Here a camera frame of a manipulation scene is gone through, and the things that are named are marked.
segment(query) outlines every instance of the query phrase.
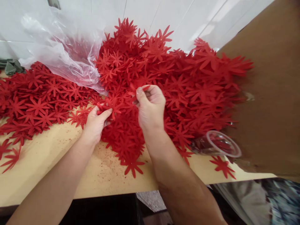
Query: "plastic bag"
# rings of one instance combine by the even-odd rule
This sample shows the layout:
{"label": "plastic bag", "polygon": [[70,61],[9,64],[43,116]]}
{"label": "plastic bag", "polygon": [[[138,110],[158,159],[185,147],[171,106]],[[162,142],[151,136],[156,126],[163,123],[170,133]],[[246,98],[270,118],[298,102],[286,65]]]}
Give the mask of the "plastic bag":
{"label": "plastic bag", "polygon": [[35,40],[28,47],[32,57],[19,60],[22,66],[29,69],[39,61],[54,74],[105,94],[93,64],[105,35],[91,18],[79,18],[74,12],[50,7],[49,13],[43,15],[25,14],[21,23]]}

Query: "clear plastic cup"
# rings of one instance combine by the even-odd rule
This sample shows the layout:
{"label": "clear plastic cup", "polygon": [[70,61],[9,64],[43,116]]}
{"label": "clear plastic cup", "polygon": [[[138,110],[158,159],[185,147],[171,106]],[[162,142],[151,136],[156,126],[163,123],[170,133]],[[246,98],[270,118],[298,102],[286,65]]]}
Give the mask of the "clear plastic cup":
{"label": "clear plastic cup", "polygon": [[239,146],[230,137],[219,131],[208,131],[203,137],[197,138],[191,147],[194,153],[200,155],[226,155],[233,158],[242,155]]}

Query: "hand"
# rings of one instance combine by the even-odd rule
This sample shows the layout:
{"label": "hand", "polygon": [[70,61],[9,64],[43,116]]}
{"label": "hand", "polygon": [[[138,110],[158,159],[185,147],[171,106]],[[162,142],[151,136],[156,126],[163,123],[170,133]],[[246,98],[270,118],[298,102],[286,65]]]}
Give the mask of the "hand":
{"label": "hand", "polygon": [[147,91],[143,87],[137,89],[137,100],[134,102],[139,109],[138,122],[143,132],[152,132],[164,130],[163,112],[165,109],[166,99],[163,92],[156,85],[151,85]]}
{"label": "hand", "polygon": [[102,112],[99,116],[97,111],[99,108],[95,106],[87,117],[87,124],[81,134],[82,139],[86,142],[96,145],[99,143],[102,135],[102,130],[107,125],[110,125],[111,122],[107,121],[107,118],[112,113],[113,109],[108,109]]}

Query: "wooden table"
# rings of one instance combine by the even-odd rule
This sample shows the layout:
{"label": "wooden table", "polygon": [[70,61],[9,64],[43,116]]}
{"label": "wooden table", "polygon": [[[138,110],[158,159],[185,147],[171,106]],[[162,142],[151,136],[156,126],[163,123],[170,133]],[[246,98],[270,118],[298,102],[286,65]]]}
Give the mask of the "wooden table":
{"label": "wooden table", "polygon": [[[0,207],[20,204],[38,181],[60,160],[72,144],[78,139],[82,130],[70,123],[55,124],[50,130],[25,141],[20,154],[20,160],[14,168],[0,174]],[[0,143],[7,137],[1,136]],[[77,188],[75,198],[116,195],[156,190],[157,184],[153,176],[151,160],[147,150],[140,157],[146,162],[141,166],[144,174],[137,172],[136,179],[131,172],[124,175],[126,166],[121,166],[115,152],[105,148],[106,143],[100,142],[92,155],[86,171]],[[237,165],[232,165],[236,171],[233,178],[226,179],[222,172],[214,170],[215,165],[209,162],[211,157],[193,155],[189,158],[192,170],[205,184],[242,181],[259,178],[275,177],[269,173],[246,173]]]}

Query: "cardboard box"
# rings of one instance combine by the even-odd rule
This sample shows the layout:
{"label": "cardboard box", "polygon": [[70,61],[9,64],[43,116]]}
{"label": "cardboard box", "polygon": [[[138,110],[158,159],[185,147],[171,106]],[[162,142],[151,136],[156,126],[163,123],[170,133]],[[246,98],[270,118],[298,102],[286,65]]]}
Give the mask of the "cardboard box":
{"label": "cardboard box", "polygon": [[300,1],[276,0],[218,52],[254,62],[242,89],[255,100],[237,106],[236,163],[247,172],[300,182]]}

